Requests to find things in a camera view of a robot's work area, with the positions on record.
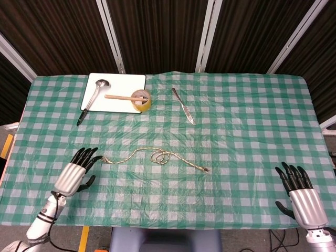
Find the knife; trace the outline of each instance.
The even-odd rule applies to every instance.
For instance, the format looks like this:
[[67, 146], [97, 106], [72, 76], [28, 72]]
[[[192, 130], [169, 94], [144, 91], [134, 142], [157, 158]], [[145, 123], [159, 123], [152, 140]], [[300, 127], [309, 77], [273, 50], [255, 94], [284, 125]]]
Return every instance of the knife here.
[[191, 116], [188, 107], [187, 107], [186, 105], [183, 104], [183, 102], [182, 102], [181, 98], [178, 96], [178, 94], [177, 94], [175, 88], [172, 88], [172, 91], [173, 91], [173, 93], [176, 95], [177, 99], [179, 100], [179, 102], [180, 102], [180, 104], [181, 104], [181, 107], [182, 107], [182, 109], [183, 109], [185, 115], [187, 116], [189, 122], [190, 122], [191, 124], [193, 124], [193, 125], [196, 125], [196, 122], [195, 122], [195, 120], [193, 119], [193, 117]]

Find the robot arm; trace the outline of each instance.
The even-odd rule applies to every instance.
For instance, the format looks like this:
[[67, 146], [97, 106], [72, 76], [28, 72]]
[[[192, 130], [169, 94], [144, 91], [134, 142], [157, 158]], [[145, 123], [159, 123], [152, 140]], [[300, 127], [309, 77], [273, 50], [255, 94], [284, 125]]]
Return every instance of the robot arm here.
[[73, 196], [76, 192], [89, 188], [96, 178], [93, 175], [86, 184], [81, 185], [84, 175], [94, 163], [102, 158], [102, 156], [96, 156], [91, 159], [97, 149], [80, 149], [70, 163], [65, 166], [55, 183], [55, 191], [51, 192], [52, 196], [49, 197], [46, 205], [27, 231], [29, 245], [22, 241], [15, 241], [4, 248], [2, 252], [39, 252], [42, 251], [41, 247], [44, 243], [51, 242], [51, 227], [66, 205], [66, 197]]
[[283, 186], [290, 198], [293, 210], [285, 208], [279, 201], [277, 207], [284, 214], [295, 219], [307, 230], [307, 242], [312, 252], [336, 252], [332, 236], [323, 229], [328, 223], [326, 212], [317, 191], [313, 188], [306, 171], [298, 166], [288, 166], [282, 162], [287, 175], [278, 167]]

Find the table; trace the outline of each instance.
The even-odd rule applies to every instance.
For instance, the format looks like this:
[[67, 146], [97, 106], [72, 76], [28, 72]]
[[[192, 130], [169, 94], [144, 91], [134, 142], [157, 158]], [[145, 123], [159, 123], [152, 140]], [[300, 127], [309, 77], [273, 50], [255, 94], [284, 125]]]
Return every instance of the table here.
[[[29, 225], [62, 168], [81, 147], [98, 146], [114, 160], [154, 146], [210, 168], [172, 158], [160, 166], [151, 152], [127, 163], [97, 162], [87, 191], [68, 198], [58, 224], [152, 228], [288, 228], [275, 200], [290, 206], [274, 167], [302, 165], [336, 225], [336, 185], [307, 84], [301, 77], [184, 74], [146, 77], [151, 110], [89, 112], [76, 126], [87, 76], [37, 77], [1, 185], [0, 224]], [[173, 98], [175, 87], [193, 126]]]

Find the tape roll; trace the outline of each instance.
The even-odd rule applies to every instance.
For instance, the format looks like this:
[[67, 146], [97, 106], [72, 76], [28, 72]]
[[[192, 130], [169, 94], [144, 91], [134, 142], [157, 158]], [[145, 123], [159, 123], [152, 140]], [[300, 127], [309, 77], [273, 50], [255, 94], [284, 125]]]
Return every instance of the tape roll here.
[[152, 99], [151, 99], [151, 94], [146, 91], [146, 90], [137, 90], [135, 91], [131, 97], [137, 97], [137, 98], [145, 98], [147, 99], [146, 102], [141, 102], [141, 101], [132, 101], [133, 106], [141, 111], [141, 112], [145, 112], [147, 110], [150, 109], [151, 105], [152, 105]]

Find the rope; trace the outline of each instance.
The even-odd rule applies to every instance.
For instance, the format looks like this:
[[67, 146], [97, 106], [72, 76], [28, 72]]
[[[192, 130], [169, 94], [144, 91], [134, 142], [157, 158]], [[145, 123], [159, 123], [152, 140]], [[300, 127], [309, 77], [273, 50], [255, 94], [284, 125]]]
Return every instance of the rope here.
[[165, 151], [165, 150], [162, 150], [162, 149], [159, 149], [159, 148], [154, 148], [154, 147], [138, 148], [135, 151], [133, 151], [133, 153], [128, 158], [126, 158], [124, 160], [121, 160], [121, 161], [117, 161], [117, 162], [110, 161], [105, 156], [103, 156], [101, 158], [101, 160], [103, 162], [109, 163], [109, 164], [121, 164], [123, 162], [128, 161], [130, 158], [132, 158], [138, 151], [144, 151], [144, 150], [154, 150], [154, 152], [151, 155], [151, 161], [153, 163], [156, 163], [156, 164], [166, 164], [169, 161], [170, 156], [173, 155], [173, 156], [177, 157], [178, 159], [182, 160], [183, 162], [185, 162], [186, 164], [188, 164], [189, 166], [195, 167], [196, 169], [198, 169], [198, 170], [200, 170], [202, 172], [209, 172], [208, 168], [201, 167], [201, 166], [198, 166], [196, 164], [193, 164], [193, 163], [189, 162], [188, 160], [180, 157], [179, 155], [177, 155], [174, 152], [169, 152], [169, 151]]

